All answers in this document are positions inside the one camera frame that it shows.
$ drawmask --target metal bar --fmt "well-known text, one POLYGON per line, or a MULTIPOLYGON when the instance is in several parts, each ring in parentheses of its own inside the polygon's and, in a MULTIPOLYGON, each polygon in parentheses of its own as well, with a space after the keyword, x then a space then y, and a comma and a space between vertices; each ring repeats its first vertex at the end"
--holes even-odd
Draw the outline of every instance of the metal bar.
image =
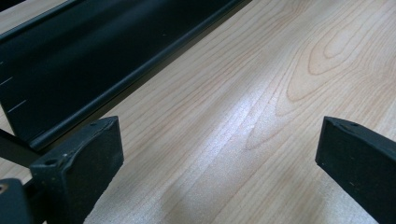
POLYGON ((0 102, 47 147, 249 0, 77 0, 0 35, 0 102))
POLYGON ((0 129, 0 157, 21 166, 29 167, 40 155, 21 139, 0 129))
POLYGON ((396 143, 326 117, 316 162, 379 223, 396 223, 396 143))

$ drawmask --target wood grain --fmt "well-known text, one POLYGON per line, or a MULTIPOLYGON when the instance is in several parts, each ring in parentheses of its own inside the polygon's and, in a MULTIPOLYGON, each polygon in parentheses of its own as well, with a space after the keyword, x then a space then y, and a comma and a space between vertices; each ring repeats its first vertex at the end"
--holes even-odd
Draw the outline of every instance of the wood grain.
POLYGON ((253 0, 107 113, 125 163, 86 223, 375 223, 314 159, 324 116, 396 139, 394 24, 392 0, 253 0))

